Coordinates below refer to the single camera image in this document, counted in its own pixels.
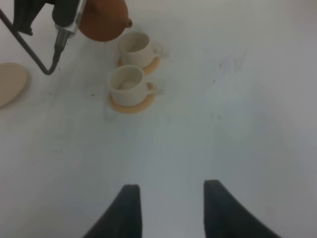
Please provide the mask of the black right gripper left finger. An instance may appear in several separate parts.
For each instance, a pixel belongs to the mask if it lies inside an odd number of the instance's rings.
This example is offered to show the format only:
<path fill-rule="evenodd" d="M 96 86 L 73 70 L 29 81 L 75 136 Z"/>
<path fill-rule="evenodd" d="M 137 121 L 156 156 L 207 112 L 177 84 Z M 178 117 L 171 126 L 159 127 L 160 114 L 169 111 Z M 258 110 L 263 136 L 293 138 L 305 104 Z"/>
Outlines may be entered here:
<path fill-rule="evenodd" d="M 127 184 L 84 237 L 141 238 L 142 231 L 140 187 Z"/>

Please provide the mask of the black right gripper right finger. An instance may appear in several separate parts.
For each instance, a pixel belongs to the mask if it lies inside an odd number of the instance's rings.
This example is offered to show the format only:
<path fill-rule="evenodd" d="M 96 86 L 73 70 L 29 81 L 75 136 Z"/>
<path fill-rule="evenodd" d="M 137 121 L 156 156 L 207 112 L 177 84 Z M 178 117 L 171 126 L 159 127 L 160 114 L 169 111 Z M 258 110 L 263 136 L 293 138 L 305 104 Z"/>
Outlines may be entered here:
<path fill-rule="evenodd" d="M 204 181 L 204 230 L 207 238 L 277 238 L 218 180 Z"/>

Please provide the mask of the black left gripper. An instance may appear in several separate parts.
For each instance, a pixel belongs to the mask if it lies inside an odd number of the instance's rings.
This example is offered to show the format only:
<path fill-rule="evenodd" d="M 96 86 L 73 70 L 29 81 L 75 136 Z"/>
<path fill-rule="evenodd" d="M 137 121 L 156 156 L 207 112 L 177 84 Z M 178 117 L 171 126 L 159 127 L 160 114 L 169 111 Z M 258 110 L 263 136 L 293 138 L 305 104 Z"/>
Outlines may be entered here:
<path fill-rule="evenodd" d="M 14 0 L 13 29 L 33 35 L 31 25 L 47 3 L 55 5 L 55 0 Z"/>

